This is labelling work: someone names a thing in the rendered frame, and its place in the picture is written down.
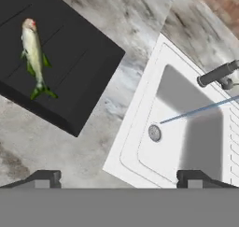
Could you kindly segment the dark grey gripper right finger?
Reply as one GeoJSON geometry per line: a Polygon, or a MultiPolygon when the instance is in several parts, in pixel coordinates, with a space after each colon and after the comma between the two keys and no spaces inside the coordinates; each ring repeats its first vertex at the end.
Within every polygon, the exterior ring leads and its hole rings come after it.
{"type": "Polygon", "coordinates": [[[176,172],[178,189],[236,189],[236,186],[212,179],[201,170],[178,170],[176,172]]]}

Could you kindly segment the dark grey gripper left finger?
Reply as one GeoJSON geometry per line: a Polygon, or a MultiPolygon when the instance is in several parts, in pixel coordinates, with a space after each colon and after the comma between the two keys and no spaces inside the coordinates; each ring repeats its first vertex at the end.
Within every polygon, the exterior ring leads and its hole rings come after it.
{"type": "Polygon", "coordinates": [[[0,189],[6,188],[35,188],[35,189],[60,189],[62,172],[60,170],[37,170],[25,179],[8,183],[0,186],[0,189]]]}

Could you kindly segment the white sink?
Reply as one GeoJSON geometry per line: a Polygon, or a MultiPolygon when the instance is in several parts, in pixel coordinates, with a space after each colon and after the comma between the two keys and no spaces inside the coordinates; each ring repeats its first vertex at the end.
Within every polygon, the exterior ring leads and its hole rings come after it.
{"type": "Polygon", "coordinates": [[[239,187],[239,104],[203,73],[160,35],[103,170],[139,189],[174,189],[179,170],[239,187]]]}

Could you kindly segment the black tray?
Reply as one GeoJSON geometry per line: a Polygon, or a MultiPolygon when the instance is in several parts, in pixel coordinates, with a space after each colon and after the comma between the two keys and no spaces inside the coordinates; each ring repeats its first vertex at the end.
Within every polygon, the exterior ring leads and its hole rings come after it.
{"type": "Polygon", "coordinates": [[[78,136],[125,51],[63,0],[0,0],[0,96],[78,136]],[[30,99],[35,79],[21,58],[21,24],[36,20],[50,68],[47,85],[58,97],[30,99]]]}

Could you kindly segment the pale fish with green fins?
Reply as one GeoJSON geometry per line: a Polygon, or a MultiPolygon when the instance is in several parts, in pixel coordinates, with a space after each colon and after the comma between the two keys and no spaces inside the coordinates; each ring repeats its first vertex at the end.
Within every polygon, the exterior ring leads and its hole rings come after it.
{"type": "Polygon", "coordinates": [[[58,95],[47,86],[43,77],[43,67],[51,67],[51,64],[47,56],[42,52],[36,21],[31,18],[26,18],[21,25],[21,29],[21,41],[23,46],[21,57],[26,58],[27,71],[35,77],[36,81],[30,99],[36,99],[36,97],[43,92],[53,98],[57,98],[58,95]]]}

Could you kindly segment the dark grey tap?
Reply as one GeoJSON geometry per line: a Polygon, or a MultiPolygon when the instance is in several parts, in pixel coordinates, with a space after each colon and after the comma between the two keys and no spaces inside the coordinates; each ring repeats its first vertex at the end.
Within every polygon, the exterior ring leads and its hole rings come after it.
{"type": "Polygon", "coordinates": [[[231,90],[234,86],[239,85],[239,82],[234,82],[230,75],[236,70],[239,70],[239,60],[225,63],[214,70],[197,77],[197,83],[202,87],[206,87],[214,81],[217,81],[223,90],[231,90]]]}

